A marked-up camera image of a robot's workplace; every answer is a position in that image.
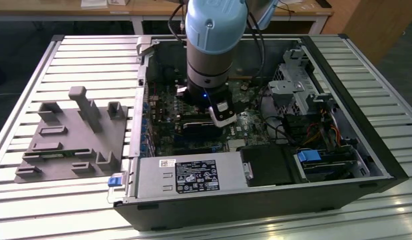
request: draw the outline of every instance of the robot end effector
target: robot end effector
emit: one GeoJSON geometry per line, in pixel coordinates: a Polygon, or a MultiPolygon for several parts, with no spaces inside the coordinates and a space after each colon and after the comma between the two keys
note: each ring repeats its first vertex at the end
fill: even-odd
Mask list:
{"type": "MultiPolygon", "coordinates": [[[[256,3],[250,4],[244,0],[188,2],[186,17],[188,83],[184,97],[191,104],[208,108],[218,127],[224,127],[238,119],[232,93],[226,83],[234,62],[234,48],[247,28],[248,9],[251,10],[251,6],[259,7],[258,2],[263,2],[262,11],[275,12],[275,1],[254,2],[256,3]]],[[[267,14],[263,15],[259,21],[260,29],[267,27],[270,20],[271,17],[268,19],[267,14]]]]}

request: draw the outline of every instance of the metal bracket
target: metal bracket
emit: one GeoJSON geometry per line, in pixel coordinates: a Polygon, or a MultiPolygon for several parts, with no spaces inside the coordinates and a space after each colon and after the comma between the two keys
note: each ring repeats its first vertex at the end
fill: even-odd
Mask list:
{"type": "Polygon", "coordinates": [[[140,36],[136,42],[136,51],[139,56],[145,56],[153,51],[153,46],[160,42],[153,40],[151,36],[140,36]]]}

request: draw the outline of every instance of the paper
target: paper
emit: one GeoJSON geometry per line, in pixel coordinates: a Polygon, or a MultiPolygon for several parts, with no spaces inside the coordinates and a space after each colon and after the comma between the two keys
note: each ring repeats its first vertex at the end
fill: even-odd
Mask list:
{"type": "Polygon", "coordinates": [[[107,0],[81,0],[81,8],[89,9],[105,9],[108,8],[107,0]]]}

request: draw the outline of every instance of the blue tab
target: blue tab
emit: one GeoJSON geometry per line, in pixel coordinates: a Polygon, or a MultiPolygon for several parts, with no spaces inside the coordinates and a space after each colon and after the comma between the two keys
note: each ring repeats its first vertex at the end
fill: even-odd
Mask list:
{"type": "Polygon", "coordinates": [[[115,176],[108,179],[108,187],[120,187],[121,186],[121,176],[115,176]]]}
{"type": "Polygon", "coordinates": [[[303,150],[298,153],[298,158],[300,162],[304,161],[320,161],[320,153],[318,150],[303,150]]]}

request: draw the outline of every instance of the warning label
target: warning label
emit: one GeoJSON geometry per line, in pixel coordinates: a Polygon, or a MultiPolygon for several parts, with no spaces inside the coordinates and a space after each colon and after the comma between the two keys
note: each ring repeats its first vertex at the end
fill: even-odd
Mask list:
{"type": "Polygon", "coordinates": [[[215,160],[178,162],[175,172],[179,194],[220,190],[215,160]]]}

